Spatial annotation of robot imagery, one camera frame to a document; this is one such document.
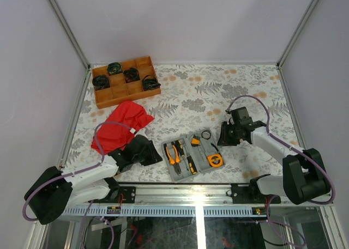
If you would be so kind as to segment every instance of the wooden organizer tray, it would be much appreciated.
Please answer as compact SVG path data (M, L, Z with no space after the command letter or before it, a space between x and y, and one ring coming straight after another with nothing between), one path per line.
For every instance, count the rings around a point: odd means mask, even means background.
M106 75L110 82L110 88L94 90L94 96L98 109L118 105L126 100L134 101L161 94L160 88L147 91L143 90L142 79L144 77L147 75L157 77L150 56L120 62L120 64L123 71L129 68L136 68L140 74L140 80L126 83L123 73L109 76L107 65L92 69L93 78L99 75Z

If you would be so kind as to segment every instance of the table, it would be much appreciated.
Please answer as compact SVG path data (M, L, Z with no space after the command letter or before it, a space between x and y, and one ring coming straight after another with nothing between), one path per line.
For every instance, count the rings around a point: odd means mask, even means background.
M155 120L146 127L162 155L160 143L185 135L189 131L210 128L217 141L221 122L229 103L242 94L259 97L270 111L270 128L292 144L298 144L290 112L275 65L155 65L160 95L135 101ZM253 120L266 121L261 105L253 99L240 99L232 107L246 106ZM91 148L96 125L104 122L116 106L97 109L92 79L86 91L76 131L69 150L67 165L85 165L100 161L100 154ZM237 147L223 147L226 166L198 174L187 183L244 183L263 174L282 175L282 167L263 150L243 142ZM150 166L133 165L116 176L118 181L170 182L165 160Z

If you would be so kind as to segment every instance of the toolbox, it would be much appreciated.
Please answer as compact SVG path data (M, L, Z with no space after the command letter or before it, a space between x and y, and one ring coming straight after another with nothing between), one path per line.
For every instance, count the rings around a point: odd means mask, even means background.
M225 165L210 129L190 132L161 144L161 151L174 183Z

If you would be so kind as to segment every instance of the white panel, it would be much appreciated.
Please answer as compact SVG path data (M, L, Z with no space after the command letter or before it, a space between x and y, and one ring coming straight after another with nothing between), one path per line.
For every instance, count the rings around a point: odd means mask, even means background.
M84 68L46 0L0 0L0 23L0 247L17 249L24 194L58 164Z
M334 180L335 205L349 238L349 4L321 0L284 64L305 140Z
M91 63L276 62L311 0L58 0Z

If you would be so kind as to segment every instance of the red fabric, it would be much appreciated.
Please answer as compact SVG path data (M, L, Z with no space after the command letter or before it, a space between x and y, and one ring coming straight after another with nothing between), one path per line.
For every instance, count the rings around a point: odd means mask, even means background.
M154 118L147 114L144 107L132 101L122 102L106 119L106 121L128 125L136 129L136 131L142 129L153 120ZM97 137L104 153L107 154L128 144L134 138L134 134L121 125L106 124L102 125L97 131ZM91 147L100 153L94 137Z

